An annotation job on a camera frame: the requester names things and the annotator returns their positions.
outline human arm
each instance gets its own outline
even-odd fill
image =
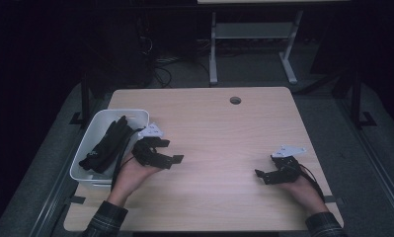
[[[127,214],[127,210],[123,208],[127,198],[148,177],[160,170],[156,167],[142,166],[135,158],[124,163],[113,190],[101,204],[82,236],[117,236]]]
[[[306,209],[308,218],[305,223],[312,237],[348,236],[317,191],[304,177],[299,176],[293,183],[278,186],[288,191]]]

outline floor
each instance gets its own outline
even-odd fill
[[[289,84],[277,53],[284,42],[235,49],[220,54],[216,87],[282,86],[296,92],[317,82],[324,75],[310,74],[317,44],[298,43],[290,62],[298,83]],[[159,57],[157,78],[148,88],[209,87],[208,56],[176,60],[166,53]],[[394,200],[387,194],[375,170],[381,163],[394,184],[394,121],[384,111],[376,94],[362,86],[361,110],[370,112],[377,126],[358,130],[349,118],[350,95],[335,99],[332,81],[308,95],[294,96],[303,122],[350,236],[394,237]],[[105,109],[111,93],[102,99],[91,98],[93,113]],[[27,175],[0,220],[0,236],[77,236],[64,230],[63,221],[77,183],[68,174],[76,148],[85,131],[70,124],[81,111],[80,86],[73,88],[51,127]],[[284,237],[308,236],[306,231],[279,233]],[[120,233],[119,236],[131,236]]]

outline dark sleeve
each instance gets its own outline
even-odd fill
[[[107,201],[102,202],[98,211],[82,233],[86,237],[117,236],[128,211]]]
[[[331,212],[314,214],[305,221],[311,237],[347,237]]]

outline white plastic bin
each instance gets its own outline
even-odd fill
[[[126,117],[128,125],[132,129],[144,128],[148,125],[149,114],[144,110],[103,110],[99,111],[92,118],[87,128],[82,142],[77,149],[76,155],[70,168],[70,176],[80,184],[91,189],[109,188],[111,186],[112,174],[115,162],[104,174],[98,174],[93,170],[86,171],[79,166],[79,162],[86,158],[86,155],[101,141],[111,122]],[[132,144],[137,141],[137,133],[130,139],[125,153],[129,152]]]

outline light wood table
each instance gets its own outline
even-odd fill
[[[239,97],[233,105],[230,98]],[[281,145],[331,191],[300,114],[286,88],[149,89],[114,92],[110,109],[143,109],[165,132],[166,155],[181,164],[151,177],[127,201],[128,231],[286,231],[305,229],[306,214],[285,191],[266,186],[255,169],[274,171],[270,155]],[[79,185],[64,226],[84,230],[109,190]],[[340,223],[335,203],[328,203]]]

